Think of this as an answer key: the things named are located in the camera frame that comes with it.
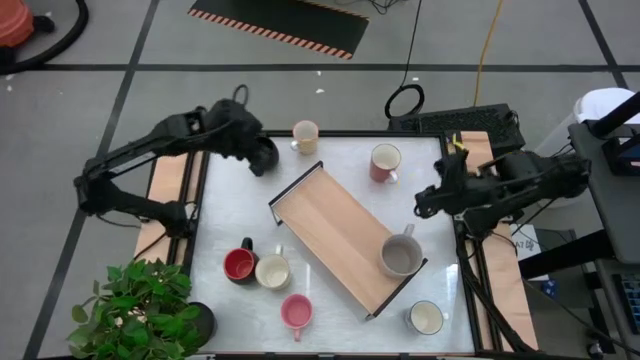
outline white table surface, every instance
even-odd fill
[[[440,159],[436,138],[321,138],[318,152],[303,156],[289,147],[291,138],[273,138],[280,163],[271,173],[255,177],[246,161],[209,162],[200,224],[193,256],[191,301],[209,306],[218,332],[200,352],[276,353],[473,353],[467,305],[454,253],[451,217],[443,212],[428,219],[413,214],[414,195],[440,178],[433,163]],[[368,176],[371,150],[380,143],[400,149],[397,184],[378,184]],[[268,202],[318,160],[391,232],[416,224],[414,237],[429,262],[375,319],[315,258],[286,225],[276,226]],[[222,262],[244,237],[254,241],[258,256],[284,246],[293,271],[288,288],[273,292],[257,283],[239,286],[224,275]],[[313,319],[302,341],[280,319],[280,305],[290,294],[308,296]],[[419,300],[437,304],[445,323],[435,335],[409,330],[403,314]]]

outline hazard stripe tape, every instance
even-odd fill
[[[325,6],[325,5],[319,5],[319,4],[315,4],[315,3],[310,3],[310,4],[314,4],[314,5],[318,5],[321,7],[326,7],[326,8],[330,8],[336,11],[342,11],[342,12],[346,12],[349,13],[351,15],[356,15],[356,16],[360,16],[357,14],[353,14],[350,13],[348,11],[344,11],[341,9],[334,9],[330,6]],[[266,38],[269,39],[274,39],[274,40],[278,40],[281,42],[285,42],[288,44],[292,44],[292,45],[296,45],[299,47],[303,47],[305,49],[310,49],[313,51],[317,51],[317,52],[321,52],[323,54],[327,54],[327,55],[332,55],[332,56],[337,56],[341,59],[345,59],[345,60],[349,60],[353,57],[353,54],[344,51],[344,50],[339,50],[336,48],[333,48],[329,45],[325,45],[325,44],[320,44],[320,43],[316,43],[313,41],[309,41],[309,40],[305,40],[305,39],[300,39],[298,37],[292,36],[292,35],[288,35],[285,33],[279,33],[277,31],[272,31],[269,29],[264,29],[261,28],[259,26],[255,26],[255,25],[251,25],[251,24],[247,24],[247,23],[243,23],[241,21],[236,21],[233,19],[229,19],[226,18],[224,16],[218,16],[215,14],[211,14],[208,13],[206,11],[202,11],[202,10],[198,10],[198,9],[191,9],[189,10],[189,15],[203,19],[203,20],[207,20],[210,22],[214,22],[217,24],[221,24],[221,25],[225,25],[225,26],[229,26],[232,27],[234,29],[238,29],[238,30],[242,30],[242,31],[246,31],[248,33],[252,33],[255,35],[260,35],[260,36],[264,36]]]

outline orange bucket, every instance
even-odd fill
[[[0,46],[16,47],[33,33],[33,14],[22,0],[0,0]]]

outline black mat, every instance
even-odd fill
[[[303,0],[197,0],[189,15],[342,59],[353,57],[369,25],[364,16]]]

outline wooden tray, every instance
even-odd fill
[[[392,234],[318,162],[269,205],[373,317],[411,280],[386,276],[379,251]]]

